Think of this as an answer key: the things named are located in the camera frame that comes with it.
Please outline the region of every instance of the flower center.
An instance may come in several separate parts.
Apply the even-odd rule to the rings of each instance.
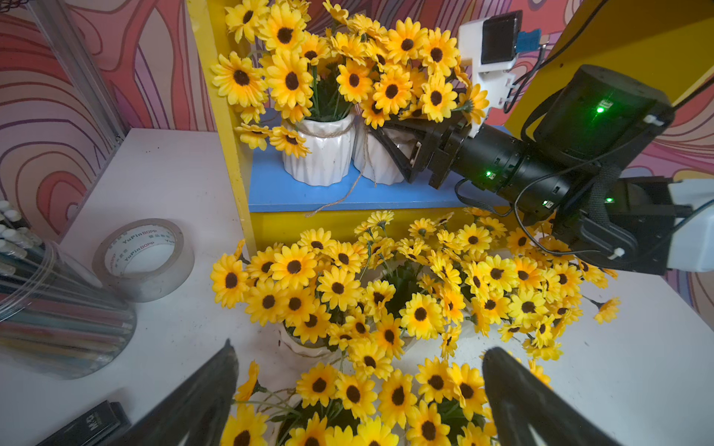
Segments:
[[[395,406],[401,406],[404,404],[404,387],[399,386],[392,392],[392,403]]]
[[[416,311],[414,312],[414,318],[419,322],[426,319],[426,310],[424,309],[424,307],[419,307],[416,309]]]
[[[318,378],[313,382],[313,392],[322,393],[327,388],[327,382],[324,379]]]
[[[432,377],[429,378],[428,382],[431,387],[434,387],[437,390],[441,390],[444,388],[444,379],[441,377],[441,375],[432,375]]]
[[[243,70],[237,70],[233,73],[233,80],[240,86],[246,86],[251,82],[251,78],[248,77],[248,73]]]
[[[288,73],[285,76],[285,86],[288,87],[288,89],[290,89],[291,91],[297,90],[300,86],[300,82],[298,81],[298,75],[292,71]]]
[[[293,40],[293,29],[292,28],[280,28],[278,30],[278,40],[281,44],[287,45]]]
[[[414,41],[412,39],[402,40],[402,49],[404,51],[409,51],[412,48],[414,48]]]
[[[441,51],[441,48],[432,48],[429,54],[437,64],[441,62],[441,59],[444,57],[444,52]]]
[[[347,387],[347,399],[351,402],[359,402],[361,395],[359,394],[359,389],[353,385]]]
[[[238,285],[238,276],[235,273],[226,274],[226,288],[233,289]]]
[[[290,298],[290,303],[288,304],[288,307],[292,311],[297,311],[300,310],[300,307],[303,306],[303,301],[300,300],[299,298]]]
[[[438,91],[432,91],[431,96],[429,97],[431,98],[431,103],[435,106],[441,103],[441,93],[439,93]]]
[[[275,305],[275,296],[272,294],[268,294],[266,297],[263,298],[263,308],[266,310],[272,308]]]
[[[301,269],[303,269],[303,266],[299,260],[291,260],[290,263],[288,263],[288,272],[290,274],[297,274]]]

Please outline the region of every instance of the artificial sunflower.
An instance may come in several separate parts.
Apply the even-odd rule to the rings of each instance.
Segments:
[[[518,290],[518,294],[511,295],[511,303],[508,304],[508,315],[513,318],[513,323],[515,324],[530,328],[547,312],[545,298],[540,292]]]
[[[620,298],[612,298],[601,304],[595,303],[598,306],[598,314],[595,315],[594,319],[598,321],[598,324],[614,321],[618,317],[620,311],[618,305],[621,303]]]
[[[424,396],[426,402],[442,402],[444,398],[450,400],[453,397],[453,382],[449,379],[448,364],[434,358],[434,361],[426,358],[424,365],[419,365],[419,373],[416,374],[416,382],[421,384],[419,395]]]
[[[258,106],[268,98],[263,69],[254,68],[252,60],[241,59],[235,51],[231,51],[228,58],[219,54],[218,64],[211,70],[216,75],[212,83],[218,87],[218,95],[227,96],[231,105]]]
[[[518,289],[540,288],[540,284],[543,282],[543,270],[538,269],[538,263],[535,260],[519,256],[513,259],[513,263],[516,265]]]
[[[483,388],[483,378],[477,368],[468,364],[452,365],[447,373],[453,382],[454,395],[458,398],[467,420],[473,419],[473,414],[483,415],[483,405],[486,403],[486,391]]]
[[[248,144],[251,149],[260,148],[265,151],[268,148],[266,138],[271,133],[268,127],[249,126],[242,123],[240,127],[236,127],[236,132],[240,135],[241,142]]]
[[[330,55],[330,44],[327,39],[316,34],[305,32],[306,38],[300,45],[300,54],[312,66],[320,63],[320,60]]]
[[[260,28],[258,37],[265,42],[269,51],[295,51],[305,40],[305,26],[300,11],[292,10],[287,2],[274,4],[270,8],[268,20]],[[295,51],[294,54],[300,57],[299,52]]]
[[[263,434],[268,429],[268,415],[257,415],[255,407],[238,405],[236,416],[230,415],[221,434],[221,446],[267,446]]]
[[[268,15],[268,0],[243,0],[235,8],[226,7],[226,25],[229,33],[236,33],[236,43],[241,43],[243,35],[249,42],[256,42],[256,31]]]
[[[326,446],[327,434],[327,418],[320,420],[320,415],[315,412],[304,429],[290,429],[290,440],[285,442],[285,446]]]
[[[252,323],[265,327],[266,323],[277,323],[283,318],[280,303],[287,296],[287,291],[272,280],[258,281],[248,292],[246,313],[251,315]]]
[[[357,433],[358,446],[396,446],[399,443],[399,436],[393,434],[392,429],[384,425],[380,417],[360,423]]]
[[[224,308],[233,308],[237,302],[243,302],[248,291],[248,273],[243,271],[243,262],[236,259],[236,256],[223,254],[213,265],[211,280],[213,291],[216,292],[216,303]]]
[[[310,315],[315,313],[319,302],[310,288],[287,288],[281,297],[280,306],[285,316],[285,325],[297,327],[302,322],[308,322]]]
[[[456,343],[461,336],[461,325],[450,326],[441,335],[441,359],[448,360],[450,356],[456,355]]]
[[[287,156],[304,158],[312,153],[305,147],[306,139],[296,131],[288,130],[285,127],[273,127],[273,134],[270,137],[270,144],[277,151],[285,152]]]
[[[304,106],[312,97],[313,77],[308,71],[308,59],[300,57],[297,51],[278,50],[273,55],[273,65],[266,72],[276,103],[293,108],[296,104]]]
[[[318,339],[327,336],[330,328],[331,314],[326,305],[316,305],[315,311],[310,313],[310,318],[295,325],[293,336],[300,338],[303,344],[317,343]]]
[[[300,248],[294,243],[290,248],[283,246],[280,252],[275,252],[275,263],[270,269],[273,280],[277,280],[281,287],[297,288],[307,286],[315,277],[316,265],[315,253],[306,246]]]
[[[384,121],[391,119],[389,113],[384,113],[384,110],[377,108],[377,103],[372,98],[360,103],[360,108],[362,108],[364,123],[372,128],[381,127],[384,125]]]
[[[471,305],[481,306],[481,315],[491,324],[500,324],[502,319],[508,318],[508,304],[510,299],[504,298],[498,292],[490,292],[485,300],[472,299]]]
[[[407,17],[406,21],[397,20],[396,29],[390,29],[388,37],[388,58],[395,64],[406,64],[409,59],[419,59],[419,52],[428,38],[428,29]]]
[[[340,94],[349,102],[365,101],[372,94],[372,79],[369,77],[368,66],[360,65],[352,59],[347,59],[346,65],[339,65],[337,83]]]
[[[440,305],[430,295],[414,293],[411,296],[406,307],[399,310],[402,327],[418,339],[436,339],[444,324]]]
[[[502,259],[498,254],[494,257],[489,255],[486,260],[479,262],[478,271],[486,283],[496,290],[510,292],[513,287],[518,286],[516,264],[510,258]]]
[[[337,398],[342,400],[345,409],[352,411],[352,416],[364,421],[377,412],[373,404],[377,394],[373,388],[374,381],[366,377],[341,373],[337,379]]]
[[[355,280],[355,273],[336,266],[323,273],[317,289],[323,293],[322,301],[330,303],[331,310],[339,307],[340,311],[355,307],[361,293],[359,280]]]
[[[298,246],[309,246],[315,253],[322,253],[332,243],[332,232],[319,228],[318,230],[310,229],[300,233]]]
[[[458,239],[461,241],[464,250],[482,253],[491,247],[491,235],[485,228],[478,227],[475,223],[464,225],[458,230]]]
[[[374,100],[377,108],[386,114],[397,114],[411,99],[411,86],[409,72],[400,66],[389,70],[379,77],[379,82],[374,86]]]
[[[377,331],[374,339],[377,346],[384,350],[387,358],[399,359],[404,354],[404,341],[399,337],[401,334],[401,319],[395,319],[390,313],[386,313],[377,322]]]
[[[300,376],[295,390],[303,398],[303,408],[316,405],[318,402],[327,407],[330,399],[335,396],[338,371],[331,365],[317,364],[307,373]]]
[[[451,117],[451,111],[456,108],[458,93],[453,90],[453,84],[436,74],[424,84],[424,94],[421,95],[423,106],[421,110],[430,120],[441,122]]]
[[[367,283],[364,295],[364,310],[372,318],[379,318],[384,305],[392,300],[396,288],[386,280],[375,280]]]
[[[451,445],[447,437],[451,428],[441,423],[436,404],[427,405],[426,401],[420,401],[418,406],[408,411],[406,417],[410,426],[406,438],[413,446]]]

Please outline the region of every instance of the white table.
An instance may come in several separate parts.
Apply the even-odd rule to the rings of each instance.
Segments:
[[[125,351],[93,375],[70,381],[0,363],[0,443],[32,446],[102,400],[119,401],[135,422],[208,360],[230,338],[240,361],[261,365],[260,381],[283,388],[308,368],[278,347],[274,328],[252,325],[242,309],[213,303],[213,262],[241,237],[238,213],[215,133],[143,130],[129,134],[65,237],[62,247],[89,265],[114,229],[142,218],[178,224],[196,252],[188,280],[174,293],[136,306],[139,325]],[[659,277],[622,273],[596,300],[620,296],[620,317],[598,325],[595,307],[568,328],[564,356],[543,363],[556,392],[624,445],[711,445],[714,413],[714,332]],[[491,345],[461,341],[458,363],[480,367]],[[524,360],[516,343],[508,346]],[[412,349],[401,368],[415,374],[438,343]]]

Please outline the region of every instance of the yellow flower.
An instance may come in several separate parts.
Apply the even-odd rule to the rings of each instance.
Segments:
[[[491,247],[491,235],[485,228],[479,228],[476,224],[464,225],[458,230],[458,239],[465,250],[482,253]]]
[[[491,292],[486,300],[472,299],[471,305],[481,306],[481,315],[488,319],[489,323],[500,324],[502,319],[508,318],[508,304],[510,302],[511,300],[504,298],[502,294]]]
[[[290,429],[290,440],[285,442],[285,446],[326,446],[327,421],[327,418],[320,420],[320,415],[315,412],[305,429]]]
[[[342,6],[338,4],[332,6],[330,0],[325,0],[322,2],[322,4],[325,6],[325,9],[327,9],[327,12],[332,15],[333,19],[337,20],[343,25],[347,24],[347,17],[350,15],[349,11],[347,11],[346,9],[342,9]]]
[[[261,366],[255,362],[251,361],[251,366],[248,368],[248,380],[238,387],[236,395],[233,397],[236,401],[248,401],[251,399],[253,391],[258,385],[258,375],[261,372]]]
[[[341,311],[347,311],[357,305],[360,296],[359,280],[355,280],[355,273],[336,266],[323,273],[317,289],[323,293],[322,301],[330,303],[331,310],[339,307]]]
[[[273,279],[279,281],[281,287],[297,288],[307,286],[315,277],[316,265],[315,253],[294,243],[290,248],[283,246],[281,252],[275,252],[275,263],[270,269]]]
[[[516,257],[513,259],[516,265],[516,277],[518,279],[518,289],[532,290],[540,288],[543,281],[543,270],[538,269],[538,263],[528,257]]]
[[[270,134],[268,127],[249,126],[242,123],[240,127],[236,127],[236,132],[239,133],[241,142],[248,144],[251,149],[260,148],[265,151],[268,148],[266,138]]]
[[[226,25],[229,33],[236,33],[236,43],[241,43],[241,38],[246,35],[246,39],[254,44],[256,42],[256,30],[260,23],[268,15],[268,0],[243,0],[235,8],[226,8]]]
[[[267,420],[268,415],[257,415],[254,406],[239,404],[236,416],[230,415],[226,421],[220,446],[267,446],[263,439]]]
[[[223,254],[223,257],[213,265],[211,273],[213,291],[216,292],[216,303],[224,308],[233,308],[236,302],[243,302],[248,291],[248,273],[243,271],[243,262],[234,255]]]
[[[308,59],[310,65],[316,66],[320,60],[330,56],[330,44],[327,39],[316,34],[305,32],[306,38],[300,46],[300,55]]]
[[[389,426],[382,424],[380,417],[374,420],[364,420],[357,426],[359,434],[355,446],[396,446],[399,436],[392,433]]]
[[[314,406],[318,402],[327,407],[330,399],[335,396],[338,371],[331,365],[317,364],[307,373],[300,376],[295,390],[303,398],[303,408]]]
[[[317,343],[318,339],[327,337],[327,330],[330,328],[330,316],[326,305],[315,305],[315,311],[310,314],[308,320],[298,322],[293,335],[300,338],[300,342],[306,344]]]
[[[421,102],[424,105],[421,108],[422,111],[435,122],[441,122],[445,118],[449,119],[451,111],[456,108],[458,96],[453,90],[453,84],[446,82],[442,75],[435,74],[423,87],[424,94],[421,96]]]
[[[404,354],[404,341],[400,338],[401,319],[395,319],[390,313],[386,313],[377,322],[377,332],[374,334],[377,346],[384,350],[387,358],[401,358]]]
[[[471,368],[468,364],[461,367],[453,364],[447,369],[447,373],[453,382],[454,393],[466,419],[471,420],[474,413],[483,415],[486,391],[483,389],[483,378],[478,369]]]
[[[454,396],[453,381],[448,376],[448,363],[434,358],[432,362],[425,359],[424,365],[419,365],[416,381],[422,386],[419,395],[424,396],[426,402],[442,402],[444,398],[450,400]]]
[[[273,127],[273,134],[270,137],[272,144],[277,151],[284,151],[287,156],[295,156],[296,158],[304,158],[310,152],[305,147],[306,139],[296,131],[288,130],[285,127]]]
[[[420,401],[418,406],[412,407],[407,413],[410,429],[406,438],[412,446],[450,446],[447,435],[451,428],[441,424],[436,404],[427,405]]]
[[[369,78],[370,69],[357,64],[352,59],[347,59],[346,65],[339,65],[340,75],[337,83],[340,85],[340,94],[350,102],[362,102],[372,94],[372,79]]]
[[[274,4],[270,8],[268,20],[263,24],[258,37],[265,41],[269,51],[295,51],[305,39],[305,21],[300,11],[291,10],[287,3]],[[293,53],[299,58],[300,53]]]
[[[310,229],[300,233],[300,241],[298,246],[309,246],[315,253],[322,253],[327,247],[332,244],[332,232],[319,228],[318,230]]]
[[[377,394],[373,388],[374,381],[366,377],[341,373],[337,379],[337,398],[342,400],[345,409],[352,411],[352,416],[364,421],[377,412],[373,404]]]
[[[397,21],[396,30],[390,29],[388,36],[388,58],[395,63],[406,64],[409,59],[419,59],[419,51],[428,38],[428,29],[408,17],[406,21]]]
[[[441,359],[456,356],[456,343],[461,336],[461,325],[451,326],[441,335]]]
[[[241,59],[235,51],[231,51],[228,59],[219,54],[218,62],[211,70],[216,75],[213,85],[218,87],[219,96],[227,96],[229,104],[239,103],[243,107],[259,106],[266,101],[263,69],[254,68],[250,59]]]
[[[300,57],[297,51],[278,50],[266,72],[268,86],[273,89],[271,96],[278,104],[291,108],[296,104],[304,106],[312,97],[313,77],[308,71],[308,59]]]
[[[377,108],[377,103],[372,98],[360,103],[360,108],[362,108],[364,123],[372,128],[381,127],[384,125],[384,121],[391,119],[389,113],[385,114],[384,110]]]
[[[542,293],[532,290],[518,290],[518,294],[511,295],[508,304],[508,315],[513,318],[513,323],[530,328],[540,317],[548,312],[545,307],[545,298]]]
[[[405,428],[406,414],[416,404],[416,395],[411,392],[412,379],[411,375],[403,375],[397,369],[382,384],[379,412],[387,426],[399,424],[402,429]]]
[[[410,336],[418,339],[436,339],[443,330],[441,307],[430,295],[412,294],[406,308],[399,310],[401,325]]]
[[[276,286],[272,280],[258,281],[248,293],[246,313],[251,315],[252,323],[264,326],[270,322],[277,323],[283,319],[283,308],[280,305],[286,296],[286,291]]]
[[[598,311],[598,314],[595,315],[594,319],[597,320],[599,324],[614,321],[618,317],[618,312],[620,311],[618,305],[621,303],[620,298],[612,298],[607,302],[600,304],[598,306],[600,310]]]

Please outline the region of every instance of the pencil holder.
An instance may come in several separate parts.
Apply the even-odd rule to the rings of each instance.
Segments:
[[[63,379],[96,372],[131,339],[136,314],[54,242],[0,255],[0,353]]]

